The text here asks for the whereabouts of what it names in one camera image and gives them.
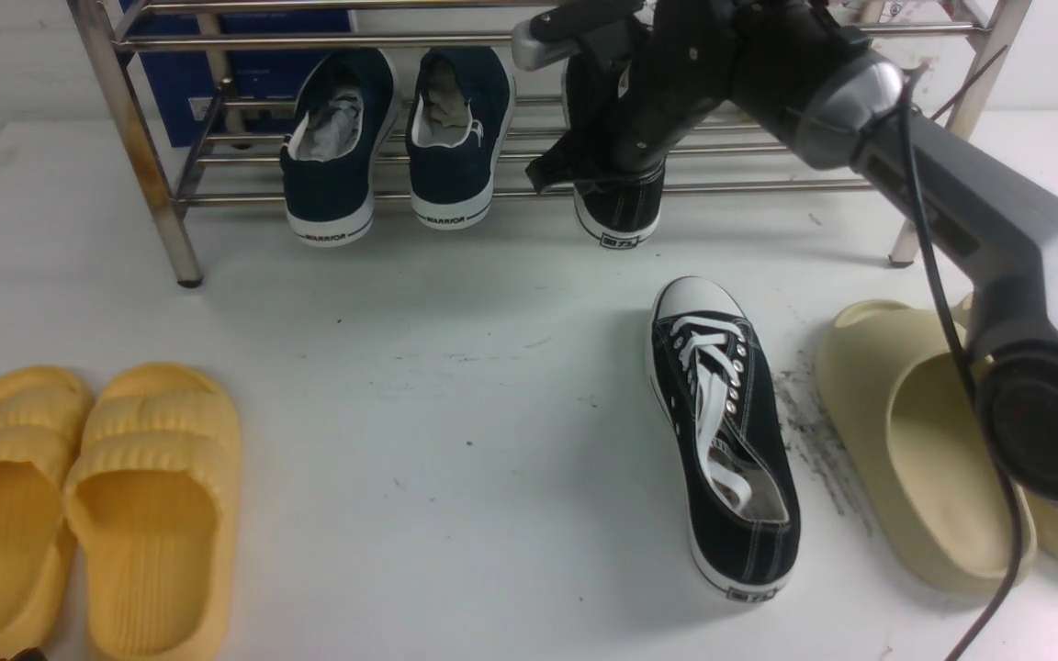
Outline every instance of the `navy canvas sneaker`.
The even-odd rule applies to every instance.
[[[602,73],[582,55],[574,55],[562,70],[562,113],[566,126],[600,122],[615,97],[630,86],[630,66]],[[625,251],[646,241],[659,223],[659,202],[664,191],[664,166],[637,184],[616,191],[596,191],[590,184],[574,185],[574,212],[579,225],[602,247]]]
[[[289,225],[310,246],[343,246],[373,221],[373,160],[399,116],[399,74],[382,51],[336,51],[296,96],[280,166]]]
[[[488,214],[515,105],[512,72],[491,49],[432,49],[423,56],[407,122],[411,204],[423,225],[462,229]]]

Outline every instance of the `white shoelace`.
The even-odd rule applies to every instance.
[[[741,361],[730,360],[724,354],[720,347],[729,344],[730,333],[737,337],[737,352],[741,356],[746,356],[746,334],[741,327],[728,322],[718,322],[716,318],[705,318],[701,316],[683,316],[672,324],[672,335],[676,335],[680,328],[692,324],[693,326],[716,328],[724,333],[713,335],[700,335],[693,333],[692,339],[685,343],[682,337],[676,337],[672,347],[679,350],[679,361],[688,372],[688,382],[691,386],[696,384],[696,456],[700,463],[700,470],[709,477],[709,485],[716,493],[717,497],[734,510],[740,512],[746,508],[753,495],[753,490],[746,477],[735,473],[733,470],[724,467],[720,463],[713,461],[709,457],[709,451],[713,447],[713,440],[716,440],[717,430],[726,415],[737,411],[734,401],[738,399],[742,386],[741,372],[744,365]],[[700,364],[700,356],[709,356],[720,365],[724,372],[729,377],[729,384],[722,380],[716,373],[710,372],[709,368]],[[720,486],[726,486],[732,492],[727,494],[722,492]]]

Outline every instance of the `white floor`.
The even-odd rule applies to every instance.
[[[1058,113],[987,116],[978,141],[1058,191]],[[224,660],[931,660],[982,607],[899,566],[814,393],[815,338],[841,307],[927,305],[919,267],[886,268],[899,215],[873,194],[674,199],[633,253],[592,244],[567,201],[496,204],[459,234],[390,205],[329,252],[278,217],[194,213],[206,282],[189,292],[112,126],[0,135],[0,372],[70,365],[99,388],[182,361],[239,402]],[[760,607],[694,569],[675,442],[643,380],[646,309],[680,275],[734,294],[777,377],[803,538],[788,589]],[[47,649],[85,658],[78,567]],[[1057,561],[969,658],[1058,658]]]

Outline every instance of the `black canvas sneaker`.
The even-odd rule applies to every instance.
[[[287,217],[299,240],[332,247],[365,237],[373,163],[400,106],[399,74],[382,51],[334,51],[312,70],[280,149]]]
[[[488,215],[516,93],[512,72],[487,47],[423,55],[407,122],[411,205],[423,225],[463,229]]]
[[[735,602],[766,602],[798,554],[798,496],[756,334],[726,290],[680,277],[647,330],[651,388],[676,433],[697,568]]]
[[[617,96],[630,87],[631,68],[601,73],[582,55],[574,55],[562,70],[562,113],[566,126],[599,122]],[[651,237],[659,222],[659,201],[664,190],[664,166],[638,184],[616,191],[596,191],[590,184],[574,186],[574,212],[586,234],[602,247],[625,251]]]

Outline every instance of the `dirt mark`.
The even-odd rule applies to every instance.
[[[798,352],[794,369],[776,373],[773,392],[781,405],[778,408],[781,409],[786,451],[798,456],[811,475],[823,482],[839,516],[852,513],[868,536],[873,536],[876,526],[863,486],[823,409],[823,401],[815,387],[815,365],[806,351]]]

